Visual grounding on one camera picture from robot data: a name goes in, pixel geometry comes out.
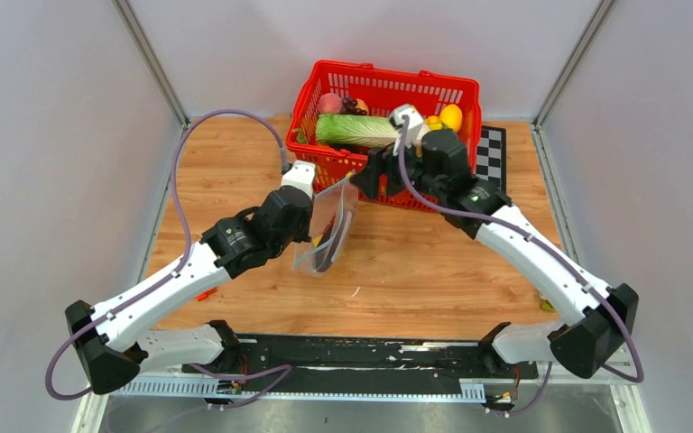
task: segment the clear plastic bag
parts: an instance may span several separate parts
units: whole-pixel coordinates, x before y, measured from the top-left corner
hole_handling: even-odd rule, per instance
[[[311,243],[296,244],[293,270],[322,276],[336,262],[354,222],[359,190],[351,173],[315,195],[310,221]]]

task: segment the white wall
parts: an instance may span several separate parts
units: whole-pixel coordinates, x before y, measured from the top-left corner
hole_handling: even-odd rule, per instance
[[[546,131],[585,263],[641,295],[652,429],[693,431],[693,2],[618,2]]]
[[[0,2],[0,432],[67,432],[63,311],[137,277],[178,128],[109,1]],[[86,383],[66,354],[63,392]]]
[[[537,115],[598,0],[132,0],[191,115],[290,112],[319,59],[476,78],[487,117]]]

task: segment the red object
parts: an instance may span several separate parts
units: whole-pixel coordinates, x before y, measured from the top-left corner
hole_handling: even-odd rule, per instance
[[[208,289],[208,290],[204,291],[203,293],[200,293],[195,299],[197,299],[198,302],[201,302],[202,300],[208,299],[209,296],[213,295],[216,292],[217,292],[216,287],[213,289]]]
[[[413,104],[424,117],[438,115],[447,104],[456,104],[464,114],[458,138],[468,148],[472,170],[476,166],[476,146],[482,133],[482,110],[479,107],[479,83],[469,78],[439,75],[422,70],[417,74],[374,68],[371,63],[344,63],[320,60],[315,63],[310,79],[301,88],[293,108],[293,122],[286,136],[288,150],[296,159],[314,162],[318,166],[315,192],[343,179],[351,170],[360,171],[367,156],[347,150],[335,150],[315,143],[318,121],[318,100],[333,92],[342,97],[363,99],[370,115],[388,116],[402,104]],[[307,143],[298,143],[297,130],[307,136]],[[382,178],[378,203],[396,207],[428,210],[410,192],[403,191],[386,197],[386,179]]]

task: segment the robotic arm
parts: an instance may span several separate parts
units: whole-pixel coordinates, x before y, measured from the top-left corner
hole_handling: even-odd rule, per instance
[[[182,258],[119,296],[94,306],[79,300],[66,308],[71,334],[107,316],[74,343],[94,393],[117,390],[149,370],[215,362],[226,348],[239,345],[223,321],[185,330],[150,327],[201,292],[280,256],[291,242],[309,241],[315,169],[310,162],[296,161],[283,175],[280,188],[260,207],[220,219],[190,247],[180,273],[173,273],[158,290],[128,308],[111,312],[172,273]]]
[[[627,284],[613,289],[573,263],[500,189],[472,174],[466,146],[455,133],[429,131],[412,106],[397,108],[389,120],[407,133],[392,146],[372,149],[365,168],[351,181],[368,198],[377,198],[382,176],[387,179],[387,195],[393,196],[405,190],[405,175],[416,190],[438,201],[439,207],[432,208],[447,210],[444,217],[451,225],[500,254],[551,302],[560,320],[531,326],[503,323],[483,339],[494,350],[496,362],[558,361],[579,377],[593,376],[624,337],[592,296],[592,288],[609,302],[629,332],[638,307],[636,292]],[[419,135],[420,147],[412,148]],[[563,263],[585,281],[579,282]]]

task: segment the wooden table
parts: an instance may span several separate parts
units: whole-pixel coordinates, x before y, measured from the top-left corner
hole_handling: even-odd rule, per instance
[[[290,121],[277,116],[273,124],[284,136]],[[528,124],[490,125],[507,129],[508,195],[558,243]],[[277,189],[279,158],[269,132],[252,120],[202,124],[188,141],[177,175],[192,240]],[[170,202],[149,272],[178,257],[183,247]],[[207,300],[186,304],[159,327],[225,319],[236,332],[479,338],[502,321],[556,317],[540,309],[538,292],[504,259],[440,215],[361,203],[341,257],[322,278],[292,272],[293,250]]]

